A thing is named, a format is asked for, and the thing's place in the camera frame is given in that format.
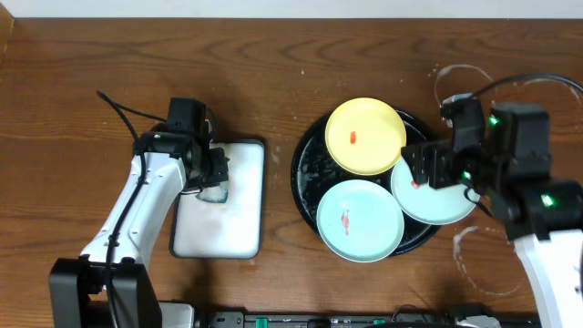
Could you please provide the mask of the green yellow sponge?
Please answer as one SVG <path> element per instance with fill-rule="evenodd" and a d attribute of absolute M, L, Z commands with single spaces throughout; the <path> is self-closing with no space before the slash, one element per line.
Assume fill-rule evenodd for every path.
<path fill-rule="evenodd" d="M 229 183 L 227 181 L 222 181 L 216 186 L 207 187 L 198 193 L 196 198 L 212 204 L 226 203 L 229 197 L 228 185 Z"/>

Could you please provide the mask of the yellow plate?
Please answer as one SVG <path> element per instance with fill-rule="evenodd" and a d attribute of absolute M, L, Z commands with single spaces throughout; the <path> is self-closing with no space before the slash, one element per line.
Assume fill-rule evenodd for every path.
<path fill-rule="evenodd" d="M 337 107 L 324 129 L 326 148 L 343 169 L 373 176 L 391 169 L 406 145 L 404 121 L 383 101 L 358 97 Z"/>

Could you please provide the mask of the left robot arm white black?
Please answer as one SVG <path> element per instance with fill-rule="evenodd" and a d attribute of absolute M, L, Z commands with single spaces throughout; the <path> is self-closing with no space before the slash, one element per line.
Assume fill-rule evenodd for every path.
<path fill-rule="evenodd" d="M 195 308 L 158 300 L 148 276 L 154 244 L 174 200 L 227 178 L 207 129 L 144 133 L 124 189 L 96 237 L 49 274 L 56 327 L 194 327 Z"/>

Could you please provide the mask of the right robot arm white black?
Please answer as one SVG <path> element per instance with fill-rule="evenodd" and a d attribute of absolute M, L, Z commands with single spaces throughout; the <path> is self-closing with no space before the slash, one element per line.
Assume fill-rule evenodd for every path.
<path fill-rule="evenodd" d="M 582 187 L 551 175 L 549 115 L 535 103 L 501 103 L 484 115 L 471 95 L 444 103 L 450 139 L 406 146 L 414 182 L 463 184 L 489 199 L 505 226 L 544 327 L 582 324 Z"/>

